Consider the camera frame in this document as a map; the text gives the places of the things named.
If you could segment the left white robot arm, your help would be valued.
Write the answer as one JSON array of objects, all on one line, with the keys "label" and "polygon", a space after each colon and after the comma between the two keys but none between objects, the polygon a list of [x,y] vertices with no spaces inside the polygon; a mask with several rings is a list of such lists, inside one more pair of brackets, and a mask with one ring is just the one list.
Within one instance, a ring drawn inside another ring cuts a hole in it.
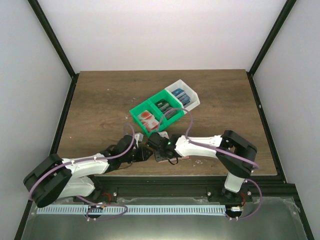
[{"label": "left white robot arm", "polygon": [[23,180],[29,198],[38,208],[46,207],[58,199],[86,197],[97,202],[102,186],[95,175],[116,171],[121,164],[147,161],[152,150],[140,146],[142,134],[125,135],[117,144],[87,157],[61,158],[54,153],[43,160]]}]

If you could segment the pink leather card holder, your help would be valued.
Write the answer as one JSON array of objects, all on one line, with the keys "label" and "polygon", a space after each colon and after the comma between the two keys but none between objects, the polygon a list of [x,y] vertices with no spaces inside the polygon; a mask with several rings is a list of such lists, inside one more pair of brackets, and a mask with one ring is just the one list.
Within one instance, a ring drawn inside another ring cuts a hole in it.
[{"label": "pink leather card holder", "polygon": [[155,161],[158,163],[169,162],[169,161],[176,163],[177,161],[187,160],[187,159],[189,159],[189,156],[182,156],[182,157],[178,157],[178,158],[174,157],[171,159],[164,159],[162,157],[156,157]]}]

